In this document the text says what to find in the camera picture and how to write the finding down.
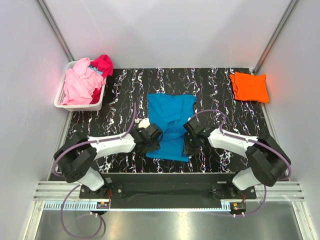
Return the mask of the folded orange t shirt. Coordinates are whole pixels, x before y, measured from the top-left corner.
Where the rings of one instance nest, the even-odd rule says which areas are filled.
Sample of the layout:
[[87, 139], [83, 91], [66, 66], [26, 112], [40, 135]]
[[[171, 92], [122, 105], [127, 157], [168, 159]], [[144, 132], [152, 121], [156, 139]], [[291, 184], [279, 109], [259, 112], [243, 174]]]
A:
[[266, 75], [251, 75], [235, 72], [230, 75], [234, 97], [238, 101], [269, 103]]

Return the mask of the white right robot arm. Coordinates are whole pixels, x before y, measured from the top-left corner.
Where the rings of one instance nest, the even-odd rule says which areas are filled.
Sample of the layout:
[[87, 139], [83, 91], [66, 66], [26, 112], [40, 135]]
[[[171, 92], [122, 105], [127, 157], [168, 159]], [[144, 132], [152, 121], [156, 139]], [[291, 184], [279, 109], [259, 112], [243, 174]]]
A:
[[228, 195], [239, 198], [249, 187], [272, 187], [278, 180], [291, 173], [291, 160], [269, 134], [244, 136], [221, 128], [205, 128], [195, 118], [183, 125], [186, 130], [184, 152], [195, 154], [200, 147], [211, 146], [245, 157], [249, 167], [236, 173], [227, 185]]

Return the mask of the magenta t shirt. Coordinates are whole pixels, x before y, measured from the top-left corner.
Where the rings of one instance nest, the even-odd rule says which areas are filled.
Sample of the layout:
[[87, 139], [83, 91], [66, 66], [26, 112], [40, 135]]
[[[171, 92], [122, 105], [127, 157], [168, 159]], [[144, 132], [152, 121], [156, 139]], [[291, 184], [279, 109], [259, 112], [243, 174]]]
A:
[[[113, 71], [114, 71], [114, 66], [113, 66], [113, 62], [110, 59], [110, 57], [106, 54], [103, 54], [101, 56], [99, 56], [98, 58], [96, 58], [95, 60], [91, 61], [90, 65], [93, 68], [96, 68], [99, 72], [101, 72], [101, 76], [106, 79], [108, 76], [112, 76], [113, 75]], [[100, 95], [102, 92], [102, 88], [96, 88], [93, 92], [92, 95], [92, 101], [91, 101], [91, 105], [92, 104], [97, 104], [98, 101], [100, 100]]]

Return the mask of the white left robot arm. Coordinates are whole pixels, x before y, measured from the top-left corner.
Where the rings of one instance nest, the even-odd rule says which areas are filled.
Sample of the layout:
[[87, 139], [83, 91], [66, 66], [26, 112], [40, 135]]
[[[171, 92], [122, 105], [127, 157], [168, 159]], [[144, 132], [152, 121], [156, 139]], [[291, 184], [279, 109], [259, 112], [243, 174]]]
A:
[[154, 123], [118, 135], [104, 137], [82, 137], [75, 135], [72, 141], [64, 144], [53, 155], [54, 167], [67, 183], [79, 183], [90, 189], [97, 198], [108, 193], [107, 181], [94, 170], [93, 162], [109, 155], [143, 152], [160, 149], [163, 131]]

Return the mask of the blue t shirt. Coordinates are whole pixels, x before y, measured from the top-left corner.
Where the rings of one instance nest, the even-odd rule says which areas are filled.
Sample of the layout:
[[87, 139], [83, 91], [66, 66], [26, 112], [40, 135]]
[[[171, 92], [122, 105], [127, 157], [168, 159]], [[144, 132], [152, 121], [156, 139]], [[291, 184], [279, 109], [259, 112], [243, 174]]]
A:
[[148, 118], [163, 132], [160, 149], [146, 154], [148, 158], [188, 162], [184, 154], [184, 124], [194, 115], [197, 98], [193, 95], [149, 94]]

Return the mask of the white plastic laundry basket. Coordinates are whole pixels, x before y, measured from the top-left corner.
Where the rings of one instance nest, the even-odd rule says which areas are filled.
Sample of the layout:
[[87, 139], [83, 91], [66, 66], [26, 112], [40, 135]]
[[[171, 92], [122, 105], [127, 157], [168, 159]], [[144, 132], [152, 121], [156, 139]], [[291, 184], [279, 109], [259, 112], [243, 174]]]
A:
[[54, 99], [56, 108], [69, 112], [99, 111], [107, 79], [89, 58], [67, 64]]

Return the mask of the light blue garment in basket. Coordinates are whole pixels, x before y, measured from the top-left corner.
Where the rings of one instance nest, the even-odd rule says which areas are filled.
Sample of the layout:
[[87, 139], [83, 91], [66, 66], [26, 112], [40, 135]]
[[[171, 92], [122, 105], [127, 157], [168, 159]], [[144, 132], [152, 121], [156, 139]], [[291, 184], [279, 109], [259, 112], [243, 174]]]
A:
[[99, 71], [96, 67], [93, 67], [93, 66], [89, 66], [90, 69], [92, 69], [93, 71], [95, 71], [96, 73], [98, 73], [99, 75], [102, 75], [103, 72], [102, 71]]

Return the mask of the light pink t shirt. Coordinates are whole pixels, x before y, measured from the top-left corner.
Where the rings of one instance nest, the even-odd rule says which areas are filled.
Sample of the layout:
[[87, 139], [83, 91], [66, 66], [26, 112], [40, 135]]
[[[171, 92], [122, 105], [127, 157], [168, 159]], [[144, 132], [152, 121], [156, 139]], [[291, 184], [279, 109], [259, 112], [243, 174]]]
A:
[[66, 71], [62, 105], [91, 105], [95, 89], [101, 88], [102, 90], [106, 81], [101, 75], [90, 69], [90, 65], [89, 58], [82, 58]]

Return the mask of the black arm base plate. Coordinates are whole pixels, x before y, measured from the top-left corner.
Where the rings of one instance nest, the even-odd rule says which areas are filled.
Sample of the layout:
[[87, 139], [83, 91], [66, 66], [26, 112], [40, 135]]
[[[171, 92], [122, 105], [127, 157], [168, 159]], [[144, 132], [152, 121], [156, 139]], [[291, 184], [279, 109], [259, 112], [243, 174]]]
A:
[[256, 199], [254, 187], [232, 185], [233, 173], [108, 173], [102, 189], [80, 189], [81, 199], [111, 200], [111, 209], [214, 209], [221, 201]]

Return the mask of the aluminium frame rail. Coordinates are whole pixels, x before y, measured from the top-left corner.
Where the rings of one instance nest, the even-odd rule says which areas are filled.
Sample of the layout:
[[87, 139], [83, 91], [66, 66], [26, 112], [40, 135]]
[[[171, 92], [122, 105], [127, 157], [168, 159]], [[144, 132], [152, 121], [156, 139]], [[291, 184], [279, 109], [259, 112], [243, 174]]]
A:
[[250, 187], [243, 192], [232, 190], [227, 192], [224, 183], [208, 182], [114, 182], [102, 190], [91, 191], [86, 186], [81, 186], [71, 191], [76, 186], [75, 183], [63, 181], [41, 181], [38, 183], [33, 196], [34, 201], [61, 201], [68, 193], [70, 199], [85, 200], [106, 200], [126, 199], [129, 197], [204, 197], [222, 201], [238, 200], [262, 200], [264, 195], [268, 201], [303, 201], [300, 184], [294, 181], [281, 181], [273, 187], [264, 190], [262, 185]]

